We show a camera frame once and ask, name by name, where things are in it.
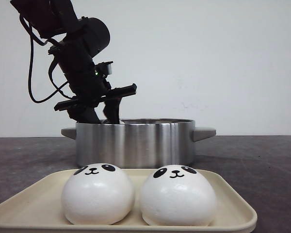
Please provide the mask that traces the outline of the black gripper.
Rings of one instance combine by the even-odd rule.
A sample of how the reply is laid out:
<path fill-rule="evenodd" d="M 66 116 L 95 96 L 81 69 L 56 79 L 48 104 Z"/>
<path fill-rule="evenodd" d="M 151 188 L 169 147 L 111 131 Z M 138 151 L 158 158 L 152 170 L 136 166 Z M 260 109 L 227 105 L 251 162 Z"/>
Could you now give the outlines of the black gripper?
<path fill-rule="evenodd" d="M 137 90 L 134 83 L 112 88 L 107 78 L 95 74 L 95 64 L 91 64 L 85 72 L 69 72 L 65 77 L 75 96 L 57 103 L 54 110 L 66 110 L 69 117 L 78 123 L 100 124 L 95 108 L 103 102 L 103 113 L 106 117 L 103 123 L 119 124 L 119 105 L 122 98 L 135 95 Z"/>

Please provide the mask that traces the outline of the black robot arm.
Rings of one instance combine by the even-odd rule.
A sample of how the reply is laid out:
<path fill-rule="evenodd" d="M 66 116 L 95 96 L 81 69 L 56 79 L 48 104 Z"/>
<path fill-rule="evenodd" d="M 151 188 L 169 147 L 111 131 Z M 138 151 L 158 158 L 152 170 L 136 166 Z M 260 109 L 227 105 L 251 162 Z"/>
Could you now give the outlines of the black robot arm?
<path fill-rule="evenodd" d="M 13 0 L 11 4 L 19 12 L 32 43 L 51 43 L 48 53 L 54 58 L 48 74 L 60 67 L 74 93 L 54 109 L 67 111 L 79 123 L 99 124 L 95 108 L 103 102 L 106 123 L 118 124 L 120 101 L 134 95 L 137 86 L 112 88 L 107 81 L 111 62 L 93 62 L 93 57 L 110 42 L 107 26 L 97 18 L 77 18 L 69 0 Z"/>

